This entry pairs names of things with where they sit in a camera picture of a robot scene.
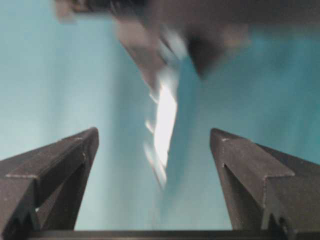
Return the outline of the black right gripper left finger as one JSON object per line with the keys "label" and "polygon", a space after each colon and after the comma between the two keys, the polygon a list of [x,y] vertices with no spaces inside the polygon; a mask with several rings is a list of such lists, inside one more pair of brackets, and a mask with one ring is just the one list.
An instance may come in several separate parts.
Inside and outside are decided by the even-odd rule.
{"label": "black right gripper left finger", "polygon": [[73,230],[99,147],[91,127],[0,162],[0,237]]}

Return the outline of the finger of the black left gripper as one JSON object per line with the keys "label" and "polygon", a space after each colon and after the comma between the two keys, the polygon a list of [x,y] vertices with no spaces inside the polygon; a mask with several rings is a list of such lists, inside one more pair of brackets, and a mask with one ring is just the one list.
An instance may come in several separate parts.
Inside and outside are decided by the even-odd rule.
{"label": "finger of the black left gripper", "polygon": [[200,78],[204,78],[229,51],[249,42],[247,24],[216,24],[193,29],[187,35],[187,51]]}
{"label": "finger of the black left gripper", "polygon": [[155,20],[117,19],[115,32],[119,42],[138,67],[149,88],[149,95],[158,100],[160,80],[158,75],[167,67],[162,34]]}

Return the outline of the dark left-arm gripper body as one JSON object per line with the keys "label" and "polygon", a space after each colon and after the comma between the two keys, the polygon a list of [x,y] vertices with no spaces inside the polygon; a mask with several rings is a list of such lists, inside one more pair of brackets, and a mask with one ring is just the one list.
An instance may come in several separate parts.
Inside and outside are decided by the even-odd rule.
{"label": "dark left-arm gripper body", "polygon": [[319,25],[318,0],[56,0],[56,14],[107,15],[173,26]]}

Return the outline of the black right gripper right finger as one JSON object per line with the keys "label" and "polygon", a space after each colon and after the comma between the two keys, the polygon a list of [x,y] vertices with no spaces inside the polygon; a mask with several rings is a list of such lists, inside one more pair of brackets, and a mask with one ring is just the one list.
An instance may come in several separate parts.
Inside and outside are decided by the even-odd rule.
{"label": "black right gripper right finger", "polygon": [[213,128],[210,149],[234,230],[320,237],[320,166]]}

